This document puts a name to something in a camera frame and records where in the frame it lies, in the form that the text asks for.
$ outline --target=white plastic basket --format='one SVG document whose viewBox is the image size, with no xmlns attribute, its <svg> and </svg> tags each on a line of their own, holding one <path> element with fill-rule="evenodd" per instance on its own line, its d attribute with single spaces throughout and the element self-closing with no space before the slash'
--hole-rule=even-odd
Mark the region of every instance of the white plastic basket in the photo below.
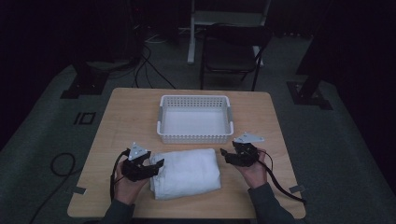
<svg viewBox="0 0 396 224">
<path fill-rule="evenodd" d="M 233 134 L 230 101 L 224 95 L 164 95 L 157 133 L 165 144 L 224 144 Z"/>
</svg>

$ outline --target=gray sleeve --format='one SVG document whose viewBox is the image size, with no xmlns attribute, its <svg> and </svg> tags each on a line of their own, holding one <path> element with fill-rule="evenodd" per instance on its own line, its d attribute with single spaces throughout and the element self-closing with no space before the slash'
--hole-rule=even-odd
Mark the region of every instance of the gray sleeve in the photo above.
<svg viewBox="0 0 396 224">
<path fill-rule="evenodd" d="M 249 189 L 248 194 L 256 210 L 256 218 L 259 224 L 289 224 L 294 223 L 294 217 L 284 209 L 266 183 L 256 189 Z"/>
<path fill-rule="evenodd" d="M 134 204 L 131 206 L 117 200 L 111 202 L 100 224 L 126 224 L 134 214 Z"/>
</svg>

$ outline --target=folded white towel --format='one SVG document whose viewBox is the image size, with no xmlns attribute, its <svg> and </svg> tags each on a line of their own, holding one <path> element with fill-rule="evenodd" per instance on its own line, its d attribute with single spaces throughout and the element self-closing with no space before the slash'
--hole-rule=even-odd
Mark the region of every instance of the folded white towel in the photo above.
<svg viewBox="0 0 396 224">
<path fill-rule="evenodd" d="M 220 172 L 213 148 L 158 153 L 150 163 L 165 159 L 158 175 L 150 179 L 156 200 L 207 193 L 220 189 Z"/>
</svg>

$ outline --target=black chair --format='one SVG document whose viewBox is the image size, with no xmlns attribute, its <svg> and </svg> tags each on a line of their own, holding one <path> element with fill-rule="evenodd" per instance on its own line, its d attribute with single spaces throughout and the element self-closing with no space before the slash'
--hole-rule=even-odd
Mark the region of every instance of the black chair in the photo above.
<svg viewBox="0 0 396 224">
<path fill-rule="evenodd" d="M 201 60 L 201 90 L 204 88 L 205 72 L 241 74 L 255 72 L 251 90 L 256 87 L 260 71 L 262 52 L 271 40 L 272 32 L 265 26 L 240 26 L 215 23 L 205 30 Z M 257 54 L 253 46 L 259 47 Z"/>
</svg>

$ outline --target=person's arm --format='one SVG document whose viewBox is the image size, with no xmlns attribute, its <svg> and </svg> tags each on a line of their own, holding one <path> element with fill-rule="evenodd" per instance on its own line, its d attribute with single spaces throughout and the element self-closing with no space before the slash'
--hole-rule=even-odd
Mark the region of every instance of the person's arm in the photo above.
<svg viewBox="0 0 396 224">
<path fill-rule="evenodd" d="M 120 162 L 117 166 L 116 185 L 114 189 L 114 199 L 107 209 L 105 216 L 99 222 L 100 224 L 126 224 L 134 214 L 134 202 L 140 190 L 145 186 L 148 179 L 133 182 L 124 178 L 121 173 Z"/>
<path fill-rule="evenodd" d="M 265 153 L 259 152 L 259 160 L 264 162 Z M 247 190 L 256 211 L 259 224 L 289 224 L 294 223 L 294 217 L 284 209 L 272 192 L 267 182 L 267 172 L 258 162 L 249 167 L 235 166 L 250 186 Z"/>
</svg>

